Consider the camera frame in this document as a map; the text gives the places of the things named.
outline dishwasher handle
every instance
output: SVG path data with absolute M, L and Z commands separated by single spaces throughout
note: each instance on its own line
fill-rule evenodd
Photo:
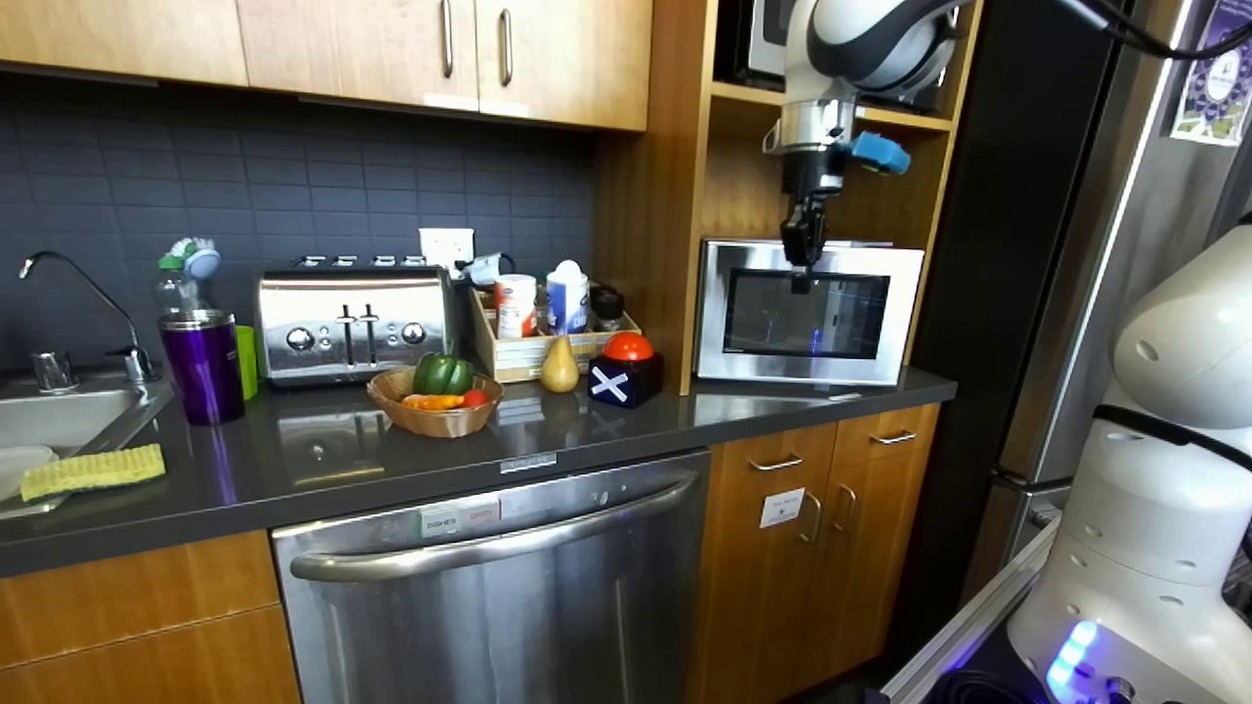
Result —
M 375 554 L 294 554 L 288 573 L 311 580 L 311 582 L 387 582 L 387 580 L 416 580 L 429 573 L 443 565 L 461 565 L 478 558 L 510 558 L 523 550 L 542 550 L 557 545 L 571 545 L 580 535 L 601 530 L 623 520 L 654 516 L 666 511 L 670 503 L 686 500 L 692 491 L 696 475 L 670 483 L 666 491 L 648 491 L 643 500 L 627 500 L 613 509 L 567 516 L 557 524 L 532 524 L 516 530 L 493 530 L 478 539 L 456 539 L 456 545 L 429 545 L 429 548 L 409 548 L 409 550 L 375 550 Z

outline yellow sponge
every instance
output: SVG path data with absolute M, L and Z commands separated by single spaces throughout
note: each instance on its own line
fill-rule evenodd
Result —
M 104 483 L 138 483 L 165 473 L 161 447 L 131 447 L 112 452 L 78 452 L 45 465 L 32 465 L 21 481 L 24 500 Z

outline toaster oven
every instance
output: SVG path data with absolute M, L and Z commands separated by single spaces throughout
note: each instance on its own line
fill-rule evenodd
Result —
M 261 370 L 274 388 L 360 382 L 456 353 L 443 266 L 288 266 L 259 277 Z

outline purple cup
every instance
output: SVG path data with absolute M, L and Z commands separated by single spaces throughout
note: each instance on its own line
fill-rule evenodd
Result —
M 244 415 L 236 315 L 193 309 L 161 322 L 171 382 L 193 427 L 216 427 Z

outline cabinet handle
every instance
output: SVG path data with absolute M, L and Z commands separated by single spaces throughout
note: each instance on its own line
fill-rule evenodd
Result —
M 845 524 L 857 524 L 857 516 L 859 516 L 859 491 L 853 483 L 838 481 L 838 495 L 845 495 L 840 503 L 850 503 L 853 520 L 840 520 L 840 511 L 833 511 L 829 526 L 845 530 Z
M 456 14 L 452 0 L 437 0 L 437 48 L 443 48 L 443 78 L 452 78 L 456 71 Z
M 807 526 L 807 530 L 793 530 L 802 545 L 810 545 L 810 539 L 820 530 L 820 511 L 824 511 L 824 503 L 819 500 L 819 491 L 807 488 L 807 500 L 812 503 L 812 511 L 810 511 L 810 526 Z
M 502 6 L 502 24 L 495 24 L 495 57 L 502 57 L 502 84 L 514 84 L 514 10 Z
M 760 468 L 760 473 L 787 473 L 787 468 L 802 468 L 807 457 L 787 452 L 787 457 L 777 457 L 777 461 L 747 461 L 747 465 Z
M 915 431 L 901 431 L 901 435 L 876 435 L 876 439 L 870 439 L 871 447 L 909 447 L 909 442 L 915 442 Z

